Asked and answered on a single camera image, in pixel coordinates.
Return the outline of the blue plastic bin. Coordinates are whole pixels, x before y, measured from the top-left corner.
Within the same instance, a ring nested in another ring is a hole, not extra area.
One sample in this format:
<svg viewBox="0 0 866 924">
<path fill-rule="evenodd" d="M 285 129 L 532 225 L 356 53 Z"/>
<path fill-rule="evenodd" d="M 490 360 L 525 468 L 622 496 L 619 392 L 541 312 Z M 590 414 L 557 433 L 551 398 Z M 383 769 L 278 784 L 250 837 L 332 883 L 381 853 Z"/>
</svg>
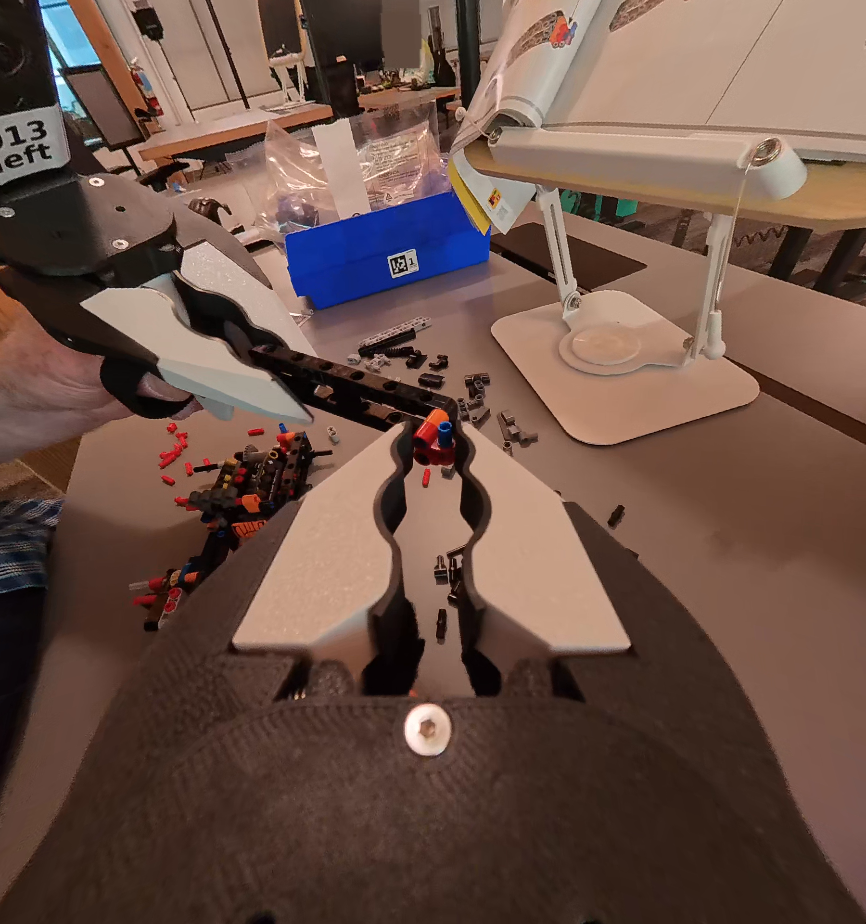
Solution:
<svg viewBox="0 0 866 924">
<path fill-rule="evenodd" d="M 295 293 L 325 309 L 484 262 L 489 242 L 447 191 L 292 232 L 284 247 Z"/>
</svg>

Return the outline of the person's left hand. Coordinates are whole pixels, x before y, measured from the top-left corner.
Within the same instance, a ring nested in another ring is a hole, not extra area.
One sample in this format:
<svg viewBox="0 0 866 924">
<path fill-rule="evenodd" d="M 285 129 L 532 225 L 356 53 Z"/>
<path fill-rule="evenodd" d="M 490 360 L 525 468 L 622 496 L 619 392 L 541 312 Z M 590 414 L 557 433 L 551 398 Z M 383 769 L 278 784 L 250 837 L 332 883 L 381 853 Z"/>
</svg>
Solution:
<svg viewBox="0 0 866 924">
<path fill-rule="evenodd" d="M 18 309 L 0 338 L 0 464 L 131 416 L 102 386 L 101 365 Z"/>
</svg>

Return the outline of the teal object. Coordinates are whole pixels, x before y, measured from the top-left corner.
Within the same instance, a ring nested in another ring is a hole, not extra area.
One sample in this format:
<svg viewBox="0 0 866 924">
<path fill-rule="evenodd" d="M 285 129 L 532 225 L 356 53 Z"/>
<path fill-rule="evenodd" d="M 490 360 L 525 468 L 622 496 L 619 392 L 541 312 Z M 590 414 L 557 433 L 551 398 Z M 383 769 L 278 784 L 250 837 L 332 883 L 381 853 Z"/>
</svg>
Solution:
<svg viewBox="0 0 866 924">
<path fill-rule="evenodd" d="M 634 215 L 638 203 L 582 191 L 560 191 L 562 209 L 596 222 L 616 223 Z"/>
</svg>

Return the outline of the black lego frame subassembly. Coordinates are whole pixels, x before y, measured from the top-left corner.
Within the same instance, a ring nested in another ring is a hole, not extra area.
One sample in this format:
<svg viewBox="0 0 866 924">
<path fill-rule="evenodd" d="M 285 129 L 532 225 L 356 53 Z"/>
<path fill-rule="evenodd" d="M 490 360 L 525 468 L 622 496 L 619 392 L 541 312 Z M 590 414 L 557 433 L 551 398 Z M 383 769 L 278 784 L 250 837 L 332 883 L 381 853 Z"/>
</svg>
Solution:
<svg viewBox="0 0 866 924">
<path fill-rule="evenodd" d="M 249 357 L 304 406 L 380 432 L 405 423 L 418 463 L 462 467 L 470 457 L 472 448 L 452 398 L 285 347 L 254 347 Z M 445 413 L 452 426 L 450 448 L 439 446 L 437 434 L 425 441 L 417 436 L 435 411 Z"/>
</svg>

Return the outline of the crumpled clear plastic bag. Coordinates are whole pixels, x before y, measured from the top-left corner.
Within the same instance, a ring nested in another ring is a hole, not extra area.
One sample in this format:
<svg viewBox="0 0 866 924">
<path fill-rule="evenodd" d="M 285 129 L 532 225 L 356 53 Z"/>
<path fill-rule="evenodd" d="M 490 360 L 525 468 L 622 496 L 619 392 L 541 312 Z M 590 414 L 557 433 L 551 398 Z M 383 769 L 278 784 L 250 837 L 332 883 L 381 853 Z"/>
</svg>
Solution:
<svg viewBox="0 0 866 924">
<path fill-rule="evenodd" d="M 289 132 L 270 121 L 264 153 L 267 184 L 257 221 L 275 241 L 339 219 L 311 127 Z"/>
</svg>

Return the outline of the white booklet stand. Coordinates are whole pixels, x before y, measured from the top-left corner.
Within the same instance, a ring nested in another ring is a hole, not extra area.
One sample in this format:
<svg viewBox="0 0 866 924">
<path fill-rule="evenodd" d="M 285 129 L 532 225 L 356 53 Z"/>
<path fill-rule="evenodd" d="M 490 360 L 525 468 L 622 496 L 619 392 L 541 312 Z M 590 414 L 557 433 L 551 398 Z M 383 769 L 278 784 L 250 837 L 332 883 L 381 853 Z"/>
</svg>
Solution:
<svg viewBox="0 0 866 924">
<path fill-rule="evenodd" d="M 535 186 L 558 298 L 505 316 L 491 332 L 566 433 L 596 446 L 625 443 L 728 410 L 759 394 L 725 358 L 718 307 L 741 208 L 782 202 L 806 186 L 806 161 L 855 163 L 829 138 L 773 132 L 532 128 L 495 125 L 483 173 Z M 581 294 L 559 190 L 694 206 L 711 215 L 704 282 L 685 332 L 636 296 Z"/>
</svg>

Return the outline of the black monitor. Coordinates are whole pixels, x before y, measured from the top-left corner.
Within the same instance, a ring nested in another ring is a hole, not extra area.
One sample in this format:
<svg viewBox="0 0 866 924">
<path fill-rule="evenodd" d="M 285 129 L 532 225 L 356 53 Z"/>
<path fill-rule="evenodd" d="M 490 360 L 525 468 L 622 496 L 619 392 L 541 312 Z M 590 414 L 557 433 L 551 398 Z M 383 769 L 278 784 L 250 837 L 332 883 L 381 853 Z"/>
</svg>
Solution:
<svg viewBox="0 0 866 924">
<path fill-rule="evenodd" d="M 379 70 L 383 60 L 381 1 L 302 1 L 316 60 L 340 57 L 364 71 Z"/>
</svg>

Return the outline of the black pillar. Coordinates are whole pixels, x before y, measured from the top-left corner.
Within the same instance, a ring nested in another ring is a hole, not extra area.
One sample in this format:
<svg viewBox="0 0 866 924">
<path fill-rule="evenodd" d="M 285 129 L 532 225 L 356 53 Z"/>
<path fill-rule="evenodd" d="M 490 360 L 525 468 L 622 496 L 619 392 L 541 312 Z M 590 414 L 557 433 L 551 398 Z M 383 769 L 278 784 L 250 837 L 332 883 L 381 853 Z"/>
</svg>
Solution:
<svg viewBox="0 0 866 924">
<path fill-rule="evenodd" d="M 480 4 L 455 1 L 462 107 L 468 109 L 481 80 Z"/>
</svg>

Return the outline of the person's plaid shirt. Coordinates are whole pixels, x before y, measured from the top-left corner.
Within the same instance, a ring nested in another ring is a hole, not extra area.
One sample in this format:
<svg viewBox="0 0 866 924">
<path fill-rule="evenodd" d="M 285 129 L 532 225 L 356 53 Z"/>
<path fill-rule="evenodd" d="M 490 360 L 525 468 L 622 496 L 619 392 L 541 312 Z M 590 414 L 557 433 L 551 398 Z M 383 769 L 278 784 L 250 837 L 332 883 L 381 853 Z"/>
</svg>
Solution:
<svg viewBox="0 0 866 924">
<path fill-rule="evenodd" d="M 0 595 L 43 590 L 62 499 L 0 500 Z"/>
</svg>

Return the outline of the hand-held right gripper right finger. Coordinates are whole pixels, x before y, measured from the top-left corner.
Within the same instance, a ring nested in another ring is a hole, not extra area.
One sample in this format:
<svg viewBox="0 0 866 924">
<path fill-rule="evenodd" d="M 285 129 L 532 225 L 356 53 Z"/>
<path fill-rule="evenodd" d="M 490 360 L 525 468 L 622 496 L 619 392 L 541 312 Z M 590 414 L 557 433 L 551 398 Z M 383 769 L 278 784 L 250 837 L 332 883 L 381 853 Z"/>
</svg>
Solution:
<svg viewBox="0 0 866 924">
<path fill-rule="evenodd" d="M 575 529 L 571 509 L 485 436 L 458 441 L 462 663 L 496 696 L 522 661 L 626 653 L 632 643 Z"/>
</svg>

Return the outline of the lego car chassis assembly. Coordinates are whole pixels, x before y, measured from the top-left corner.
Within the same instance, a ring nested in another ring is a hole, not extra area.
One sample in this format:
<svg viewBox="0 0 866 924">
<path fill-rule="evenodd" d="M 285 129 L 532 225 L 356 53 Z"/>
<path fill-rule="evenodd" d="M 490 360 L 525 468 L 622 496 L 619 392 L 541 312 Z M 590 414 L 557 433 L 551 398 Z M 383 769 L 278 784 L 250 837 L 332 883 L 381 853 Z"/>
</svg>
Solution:
<svg viewBox="0 0 866 924">
<path fill-rule="evenodd" d="M 198 514 L 206 537 L 199 553 L 184 564 L 129 586 L 133 605 L 144 611 L 145 632 L 162 629 L 233 553 L 287 504 L 301 500 L 310 489 L 308 477 L 314 460 L 332 454 L 331 449 L 314 449 L 306 432 L 281 430 L 274 445 L 254 446 L 265 458 L 246 483 L 190 491 L 174 499 L 185 512 Z"/>
</svg>

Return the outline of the black office chair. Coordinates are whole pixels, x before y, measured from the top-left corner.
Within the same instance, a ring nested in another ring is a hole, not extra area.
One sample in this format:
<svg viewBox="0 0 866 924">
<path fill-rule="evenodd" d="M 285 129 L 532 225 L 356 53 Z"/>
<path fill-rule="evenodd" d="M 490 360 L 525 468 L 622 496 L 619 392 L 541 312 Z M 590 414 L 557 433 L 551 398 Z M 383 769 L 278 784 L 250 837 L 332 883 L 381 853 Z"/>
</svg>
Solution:
<svg viewBox="0 0 866 924">
<path fill-rule="evenodd" d="M 157 193 L 167 191 L 174 183 L 182 188 L 185 185 L 185 172 L 190 167 L 190 162 L 185 159 L 173 160 L 139 175 L 137 182 L 139 186 Z"/>
</svg>

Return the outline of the white paper strip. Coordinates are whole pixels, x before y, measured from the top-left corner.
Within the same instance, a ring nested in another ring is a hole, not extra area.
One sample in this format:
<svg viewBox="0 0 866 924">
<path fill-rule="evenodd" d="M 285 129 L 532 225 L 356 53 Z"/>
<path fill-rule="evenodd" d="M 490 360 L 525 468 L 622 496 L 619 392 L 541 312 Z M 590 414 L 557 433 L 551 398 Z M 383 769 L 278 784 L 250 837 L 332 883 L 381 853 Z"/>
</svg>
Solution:
<svg viewBox="0 0 866 924">
<path fill-rule="evenodd" d="M 313 134 L 339 218 L 369 214 L 369 195 L 350 120 L 314 126 Z"/>
</svg>

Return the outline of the red fire extinguisher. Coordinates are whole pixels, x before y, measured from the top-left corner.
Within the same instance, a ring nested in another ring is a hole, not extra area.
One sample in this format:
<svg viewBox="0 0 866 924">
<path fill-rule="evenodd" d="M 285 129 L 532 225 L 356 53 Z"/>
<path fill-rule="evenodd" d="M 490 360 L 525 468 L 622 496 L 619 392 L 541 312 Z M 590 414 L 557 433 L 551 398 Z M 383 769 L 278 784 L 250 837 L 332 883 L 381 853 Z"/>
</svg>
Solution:
<svg viewBox="0 0 866 924">
<path fill-rule="evenodd" d="M 148 118 L 157 119 L 162 117 L 162 107 L 145 69 L 140 65 L 139 59 L 132 57 L 129 59 L 128 66 L 131 78 L 141 95 L 143 110 L 149 114 Z"/>
</svg>

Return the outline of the pile of grey lego connectors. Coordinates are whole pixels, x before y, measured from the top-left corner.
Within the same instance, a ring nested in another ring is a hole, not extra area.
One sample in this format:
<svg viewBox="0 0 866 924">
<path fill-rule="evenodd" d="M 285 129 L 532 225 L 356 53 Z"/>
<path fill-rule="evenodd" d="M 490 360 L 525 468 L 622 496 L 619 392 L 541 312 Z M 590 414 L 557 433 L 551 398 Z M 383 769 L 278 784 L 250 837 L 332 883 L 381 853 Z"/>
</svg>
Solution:
<svg viewBox="0 0 866 924">
<path fill-rule="evenodd" d="M 490 380 L 488 373 L 473 373 L 463 377 L 466 396 L 457 399 L 459 419 L 475 429 L 480 429 L 492 416 L 491 409 L 486 403 L 486 389 L 490 386 Z M 500 445 L 505 454 L 512 456 L 514 450 L 523 449 L 538 442 L 538 433 L 522 429 L 511 411 L 498 410 L 494 420 L 499 429 Z"/>
</svg>

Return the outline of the pile of black lego pins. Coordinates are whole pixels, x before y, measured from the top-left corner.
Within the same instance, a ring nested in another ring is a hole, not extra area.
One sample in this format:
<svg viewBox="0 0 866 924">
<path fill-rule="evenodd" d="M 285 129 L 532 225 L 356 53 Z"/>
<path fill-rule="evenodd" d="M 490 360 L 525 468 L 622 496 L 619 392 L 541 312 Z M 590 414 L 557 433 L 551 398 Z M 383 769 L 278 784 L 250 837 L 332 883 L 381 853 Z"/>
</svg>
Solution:
<svg viewBox="0 0 866 924">
<path fill-rule="evenodd" d="M 495 513 L 487 531 L 436 558 L 434 577 L 461 590 L 471 610 L 475 648 L 493 661 L 511 651 L 547 657 L 626 652 L 631 641 L 576 529 L 584 514 L 558 500 L 519 531 Z"/>
</svg>

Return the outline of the background wooden table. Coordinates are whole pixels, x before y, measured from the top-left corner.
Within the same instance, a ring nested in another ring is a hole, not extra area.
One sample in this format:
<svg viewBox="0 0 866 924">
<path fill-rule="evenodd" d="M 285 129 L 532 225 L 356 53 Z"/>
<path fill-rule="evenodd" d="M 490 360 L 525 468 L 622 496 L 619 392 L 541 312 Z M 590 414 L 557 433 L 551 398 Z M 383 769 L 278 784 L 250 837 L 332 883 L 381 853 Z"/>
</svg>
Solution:
<svg viewBox="0 0 866 924">
<path fill-rule="evenodd" d="M 264 135 L 270 122 L 281 128 L 299 128 L 333 117 L 333 109 L 323 103 L 303 103 L 278 112 L 255 108 L 205 122 L 187 123 L 152 134 L 137 146 L 136 154 L 145 162 L 158 163 L 192 151 L 204 151 L 228 142 Z"/>
</svg>

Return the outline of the pile of red lego pins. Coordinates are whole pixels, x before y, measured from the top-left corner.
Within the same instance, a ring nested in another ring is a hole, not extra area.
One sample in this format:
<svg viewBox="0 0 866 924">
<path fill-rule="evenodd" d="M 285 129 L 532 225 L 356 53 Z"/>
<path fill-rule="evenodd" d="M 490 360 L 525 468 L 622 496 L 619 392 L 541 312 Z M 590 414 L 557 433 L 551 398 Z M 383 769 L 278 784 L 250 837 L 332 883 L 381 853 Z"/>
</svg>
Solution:
<svg viewBox="0 0 866 924">
<path fill-rule="evenodd" d="M 183 486 L 201 491 L 208 488 L 237 486 L 253 477 L 257 467 L 264 461 L 264 454 L 258 452 L 254 445 L 221 457 L 206 456 L 196 451 L 193 438 L 184 424 L 167 422 L 164 425 L 166 444 L 162 445 L 156 458 L 160 479 L 169 487 Z M 220 464 L 215 472 L 194 474 L 187 477 L 184 465 L 189 462 L 194 467 L 208 463 Z"/>
</svg>

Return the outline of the black display panel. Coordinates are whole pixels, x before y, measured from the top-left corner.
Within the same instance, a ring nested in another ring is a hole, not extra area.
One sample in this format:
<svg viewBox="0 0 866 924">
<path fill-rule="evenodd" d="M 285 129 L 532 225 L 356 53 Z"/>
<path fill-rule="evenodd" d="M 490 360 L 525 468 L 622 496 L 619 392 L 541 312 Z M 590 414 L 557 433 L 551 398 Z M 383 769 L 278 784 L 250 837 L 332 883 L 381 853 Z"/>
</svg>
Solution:
<svg viewBox="0 0 866 924">
<path fill-rule="evenodd" d="M 102 64 L 63 66 L 67 86 L 99 131 L 105 147 L 120 151 L 139 145 L 146 135 Z"/>
</svg>

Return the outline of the dark curved object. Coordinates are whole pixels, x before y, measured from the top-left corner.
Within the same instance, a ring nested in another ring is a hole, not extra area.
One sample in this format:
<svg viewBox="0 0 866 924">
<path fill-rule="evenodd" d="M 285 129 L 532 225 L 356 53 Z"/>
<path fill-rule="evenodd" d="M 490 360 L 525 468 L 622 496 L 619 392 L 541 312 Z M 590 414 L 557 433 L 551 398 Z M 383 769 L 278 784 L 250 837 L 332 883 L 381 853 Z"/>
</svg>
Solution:
<svg viewBox="0 0 866 924">
<path fill-rule="evenodd" d="M 190 200 L 187 208 L 191 212 L 219 225 L 222 229 L 234 233 L 235 225 L 233 223 L 233 213 L 227 204 L 213 198 L 199 197 Z"/>
</svg>

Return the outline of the lego instruction booklet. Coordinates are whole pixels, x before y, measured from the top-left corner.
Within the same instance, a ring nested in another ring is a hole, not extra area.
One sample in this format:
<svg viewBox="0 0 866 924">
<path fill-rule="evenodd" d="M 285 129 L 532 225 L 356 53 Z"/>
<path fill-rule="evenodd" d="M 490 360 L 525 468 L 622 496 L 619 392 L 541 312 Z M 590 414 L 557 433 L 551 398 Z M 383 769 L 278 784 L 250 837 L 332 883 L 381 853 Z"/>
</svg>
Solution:
<svg viewBox="0 0 866 924">
<path fill-rule="evenodd" d="M 450 156 L 480 230 L 536 186 L 791 205 L 866 164 L 866 2 L 512 2 Z"/>
</svg>

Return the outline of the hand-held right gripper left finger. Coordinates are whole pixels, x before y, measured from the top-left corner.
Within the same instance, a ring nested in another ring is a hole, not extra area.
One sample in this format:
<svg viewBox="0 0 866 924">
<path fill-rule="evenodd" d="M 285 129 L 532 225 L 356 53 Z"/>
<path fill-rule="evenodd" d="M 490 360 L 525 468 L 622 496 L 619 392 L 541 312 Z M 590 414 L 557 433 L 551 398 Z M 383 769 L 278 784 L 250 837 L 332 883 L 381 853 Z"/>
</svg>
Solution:
<svg viewBox="0 0 866 924">
<path fill-rule="evenodd" d="M 425 643 L 394 536 L 413 432 L 396 424 L 300 503 L 234 633 L 237 651 L 342 663 L 368 695 L 414 687 Z"/>
</svg>

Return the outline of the printed clear plastic bag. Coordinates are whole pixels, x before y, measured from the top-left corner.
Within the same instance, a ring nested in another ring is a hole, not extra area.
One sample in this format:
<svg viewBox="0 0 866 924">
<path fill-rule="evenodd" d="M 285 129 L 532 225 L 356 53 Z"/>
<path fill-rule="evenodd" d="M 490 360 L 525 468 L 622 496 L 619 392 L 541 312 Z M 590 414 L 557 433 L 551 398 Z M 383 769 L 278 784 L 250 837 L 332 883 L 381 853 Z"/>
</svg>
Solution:
<svg viewBox="0 0 866 924">
<path fill-rule="evenodd" d="M 434 102 L 366 111 L 351 117 L 349 125 L 371 211 L 451 190 Z"/>
</svg>

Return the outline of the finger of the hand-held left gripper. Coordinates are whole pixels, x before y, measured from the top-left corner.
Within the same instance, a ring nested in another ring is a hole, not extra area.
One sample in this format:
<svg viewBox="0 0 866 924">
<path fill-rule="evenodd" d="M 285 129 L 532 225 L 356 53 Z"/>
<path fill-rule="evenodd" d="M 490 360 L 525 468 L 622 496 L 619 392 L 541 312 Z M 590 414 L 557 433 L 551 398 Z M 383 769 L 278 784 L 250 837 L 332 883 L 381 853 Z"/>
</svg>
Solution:
<svg viewBox="0 0 866 924">
<path fill-rule="evenodd" d="M 264 369 L 243 363 L 218 338 L 192 331 L 178 318 L 174 301 L 149 287 L 108 288 L 81 304 L 158 360 L 168 385 L 200 402 L 215 401 L 287 424 L 310 424 L 311 412 Z"/>
<path fill-rule="evenodd" d="M 185 249 L 173 284 L 189 326 L 223 340 L 235 355 L 305 353 L 305 335 L 280 296 L 212 244 Z"/>
</svg>

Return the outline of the grey lego beam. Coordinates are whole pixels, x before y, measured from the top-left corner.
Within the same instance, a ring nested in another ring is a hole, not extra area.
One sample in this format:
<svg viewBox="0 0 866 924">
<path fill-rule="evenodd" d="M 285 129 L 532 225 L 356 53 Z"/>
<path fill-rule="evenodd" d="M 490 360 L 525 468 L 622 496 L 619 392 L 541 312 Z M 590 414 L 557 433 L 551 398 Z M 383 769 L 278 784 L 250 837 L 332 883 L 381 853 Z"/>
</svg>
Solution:
<svg viewBox="0 0 866 924">
<path fill-rule="evenodd" d="M 431 326 L 431 319 L 427 316 L 417 316 L 408 321 L 396 324 L 377 334 L 362 340 L 357 352 L 363 356 L 372 356 L 383 353 L 386 349 L 400 346 L 416 339 L 416 335 Z"/>
</svg>

